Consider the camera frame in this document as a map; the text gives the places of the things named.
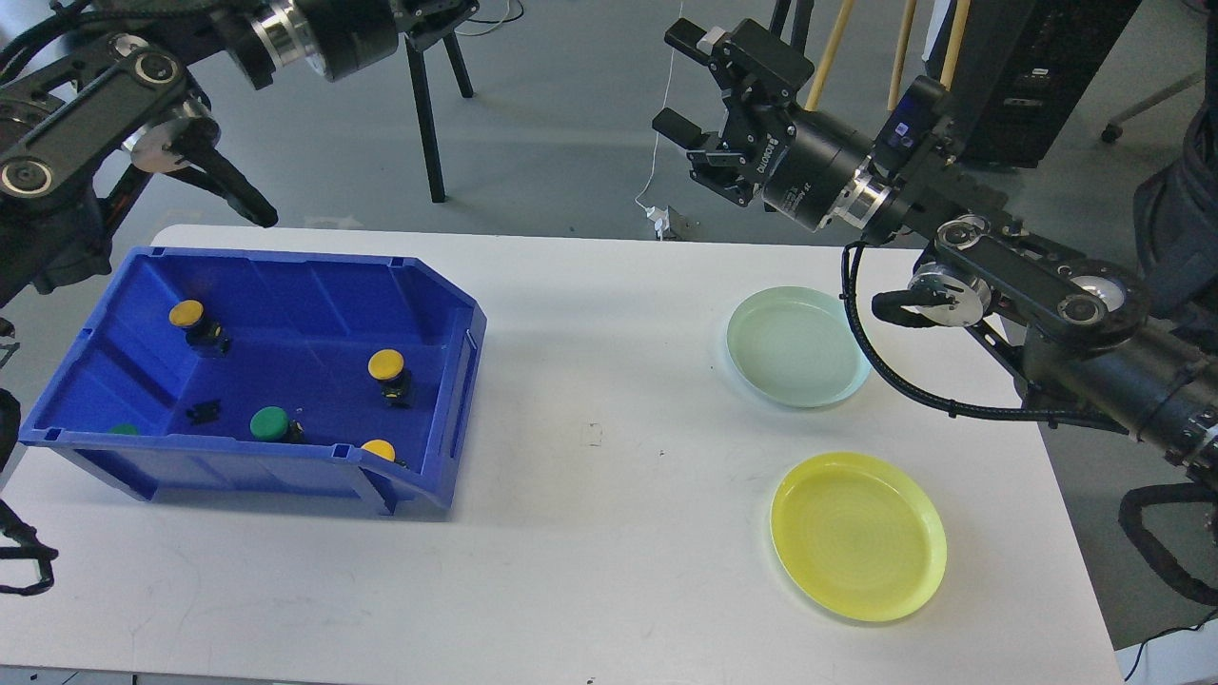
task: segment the yellow plate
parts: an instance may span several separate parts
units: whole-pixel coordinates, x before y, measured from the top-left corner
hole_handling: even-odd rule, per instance
[[[857,620],[914,613],[939,589],[948,562],[926,492],[893,464],[856,452],[793,468],[775,494],[770,533],[795,585]]]

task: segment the plastic plate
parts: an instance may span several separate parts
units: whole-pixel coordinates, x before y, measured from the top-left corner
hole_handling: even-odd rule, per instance
[[[773,497],[770,533],[795,585],[857,620],[914,613],[948,562],[943,522],[926,492],[893,464],[856,452],[792,469]]]
[[[744,380],[790,407],[839,402],[871,372],[842,302],[809,288],[771,288],[741,302],[727,323],[727,352]]]

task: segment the black chair leg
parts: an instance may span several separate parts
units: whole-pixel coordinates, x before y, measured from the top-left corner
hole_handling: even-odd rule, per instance
[[[474,87],[469,82],[469,69],[465,68],[465,57],[460,54],[460,45],[457,44],[457,35],[449,33],[445,37],[445,50],[448,51],[448,61],[453,66],[453,76],[457,77],[457,88],[460,89],[462,98],[473,98]]]
[[[410,85],[414,88],[414,108],[419,113],[419,135],[423,137],[423,161],[428,166],[431,201],[443,202],[445,177],[443,172],[440,171],[440,146],[436,143],[436,118],[431,112],[428,67],[423,61],[423,52],[409,45],[406,46],[406,56],[410,62]]]

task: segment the white cable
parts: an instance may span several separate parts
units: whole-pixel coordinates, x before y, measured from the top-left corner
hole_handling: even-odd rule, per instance
[[[685,17],[685,0],[681,0],[681,7],[677,9],[677,18],[680,20],[682,17]],[[669,55],[669,82],[664,84],[664,102],[660,105],[661,110],[669,106],[669,89],[672,88],[672,65],[676,61],[676,59],[677,59],[677,51],[676,49],[672,49]],[[648,211],[650,207],[646,207],[642,202],[638,201],[638,199],[643,196],[643,193],[647,193],[647,189],[652,186],[652,180],[655,179],[655,157],[659,155],[659,152],[660,152],[660,133],[657,132],[655,145],[652,146],[652,173],[650,176],[647,177],[647,183],[643,184],[643,189],[638,191],[638,195],[635,195],[635,204],[638,205],[638,208],[643,210],[644,212]]]
[[[496,22],[495,26],[492,26],[491,28],[488,28],[486,30],[482,30],[482,32],[479,32],[479,33],[462,33],[459,30],[454,30],[453,33],[456,33],[457,35],[464,35],[466,38],[477,38],[479,35],[486,35],[487,33],[492,33],[492,32],[499,30],[501,28],[503,28],[504,22],[507,22],[508,18],[512,17],[512,2],[519,2],[520,4],[520,11],[521,12],[525,11],[524,0],[508,0],[508,11],[503,12],[503,18],[499,20],[498,22]]]

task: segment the light blue plate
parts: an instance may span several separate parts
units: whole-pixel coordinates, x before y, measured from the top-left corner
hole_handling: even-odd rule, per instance
[[[810,288],[771,288],[741,302],[727,352],[750,385],[790,407],[840,402],[871,372],[840,300]]]

